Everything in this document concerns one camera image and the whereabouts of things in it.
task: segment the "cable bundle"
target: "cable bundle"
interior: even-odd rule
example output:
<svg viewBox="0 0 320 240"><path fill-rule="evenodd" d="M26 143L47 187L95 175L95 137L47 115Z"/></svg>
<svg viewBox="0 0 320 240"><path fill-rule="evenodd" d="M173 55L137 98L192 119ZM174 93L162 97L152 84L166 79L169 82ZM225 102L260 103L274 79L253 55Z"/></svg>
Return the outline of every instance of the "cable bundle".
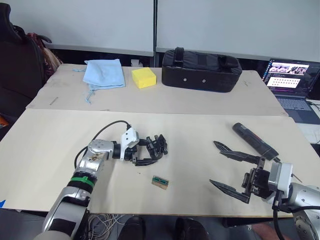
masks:
<svg viewBox="0 0 320 240"><path fill-rule="evenodd" d="M110 236L114 225L124 223L119 222L119 219L124 215L119 214L91 214L89 216L89 240L107 240Z"/></svg>

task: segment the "table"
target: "table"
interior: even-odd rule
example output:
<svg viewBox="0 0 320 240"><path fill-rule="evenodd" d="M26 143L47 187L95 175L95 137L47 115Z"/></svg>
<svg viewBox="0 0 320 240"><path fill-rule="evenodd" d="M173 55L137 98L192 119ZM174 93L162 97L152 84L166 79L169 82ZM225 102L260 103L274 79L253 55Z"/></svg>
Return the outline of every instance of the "table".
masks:
<svg viewBox="0 0 320 240"><path fill-rule="evenodd" d="M217 140L257 155L233 132L236 122L274 147L283 162L293 163L303 184L319 183L318 172L309 170L320 168L319 157L289 117L27 109L0 142L3 207L48 211L72 176L77 152L115 120L128 121L141 138L163 134L168 155L143 167L106 162L92 193L93 213L272 216L271 205L259 197L252 195L245 204L209 183L213 179L241 191L244 174L254 166L228 159L213 146ZM124 131L125 125L118 123L99 138L119 141ZM151 184L153 175L169 180L167 190Z"/></svg>
<svg viewBox="0 0 320 240"><path fill-rule="evenodd" d="M225 114L288 116L256 71L245 70L228 93L198 91L165 86L161 68L151 68L157 84L138 89L131 71L123 67L126 87L98 90L85 102L88 86L83 82L85 65L62 64L27 106L29 109L111 111L126 113Z"/></svg>
<svg viewBox="0 0 320 240"><path fill-rule="evenodd" d="M307 99L307 101L312 102L314 104L318 104L320 106L320 100L311 100ZM317 109L316 106L312 105L311 108L320 118L320 111ZM316 124L304 124L304 123L297 123L299 129L303 132L303 135L311 144L319 143L320 141L320 125Z"/></svg>

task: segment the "white wall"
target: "white wall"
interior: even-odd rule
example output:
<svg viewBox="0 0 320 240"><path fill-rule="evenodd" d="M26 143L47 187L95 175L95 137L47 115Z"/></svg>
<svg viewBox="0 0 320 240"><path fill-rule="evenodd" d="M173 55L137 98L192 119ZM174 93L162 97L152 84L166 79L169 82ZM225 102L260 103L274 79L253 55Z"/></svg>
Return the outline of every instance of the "white wall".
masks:
<svg viewBox="0 0 320 240"><path fill-rule="evenodd" d="M4 0L10 21L54 48L153 56L152 0Z"/></svg>
<svg viewBox="0 0 320 240"><path fill-rule="evenodd" d="M319 0L159 0L157 50L320 61Z"/></svg>

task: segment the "cord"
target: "cord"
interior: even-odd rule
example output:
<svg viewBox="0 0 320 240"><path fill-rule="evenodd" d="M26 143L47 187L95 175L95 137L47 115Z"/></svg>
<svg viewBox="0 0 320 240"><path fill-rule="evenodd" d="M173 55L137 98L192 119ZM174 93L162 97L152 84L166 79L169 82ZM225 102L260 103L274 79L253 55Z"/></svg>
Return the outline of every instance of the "cord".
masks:
<svg viewBox="0 0 320 240"><path fill-rule="evenodd" d="M77 168L77 160L78 160L78 157L80 156L80 154L87 149L88 146L85 146L84 148L82 148L80 150L80 152L77 153L77 155L75 156L75 159L74 159L74 168L76 169Z"/></svg>
<svg viewBox="0 0 320 240"><path fill-rule="evenodd" d="M291 212L294 214L303 210L320 210L320 206L301 206L294 210L291 210Z"/></svg>
<svg viewBox="0 0 320 240"><path fill-rule="evenodd" d="M90 240L107 240L115 224L124 225L119 222L124 215L118 214L91 214L88 219Z"/></svg>
<svg viewBox="0 0 320 240"><path fill-rule="evenodd" d="M318 107L318 106L320 106L320 104L315 104L315 103L313 103L311 101L306 101L306 102L311 106L315 106L320 111L320 107Z"/></svg>
<svg viewBox="0 0 320 240"><path fill-rule="evenodd" d="M103 127L100 131L97 132L97 134L92 138L92 141L95 140L100 133L102 133L106 128L110 127L111 125L113 124L117 124L117 123L125 123L126 124L126 129L128 130L129 128L131 128L131 125L127 122L127 121L124 121L124 120L117 120L117 121L113 121L111 123L109 123L107 126ZM76 169L77 168L77 160L78 160L78 157L80 156L80 154L83 152L83 156L86 155L87 151L88 151L88 146L85 146L84 148L82 148L78 153L77 155L75 156L75 159L74 159L74 168Z"/></svg>
<svg viewBox="0 0 320 240"><path fill-rule="evenodd" d="M278 222L278 210L273 209L273 224L274 224L274 230L280 240L285 240L284 236L282 235L279 227L279 222Z"/></svg>

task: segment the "laptop keyboard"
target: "laptop keyboard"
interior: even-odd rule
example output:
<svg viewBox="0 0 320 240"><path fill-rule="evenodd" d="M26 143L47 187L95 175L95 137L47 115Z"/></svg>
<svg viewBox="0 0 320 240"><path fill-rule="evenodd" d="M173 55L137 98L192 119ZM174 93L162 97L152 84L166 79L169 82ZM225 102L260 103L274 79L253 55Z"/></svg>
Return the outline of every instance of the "laptop keyboard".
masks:
<svg viewBox="0 0 320 240"><path fill-rule="evenodd" d="M284 109L311 111L305 100L277 98Z"/></svg>

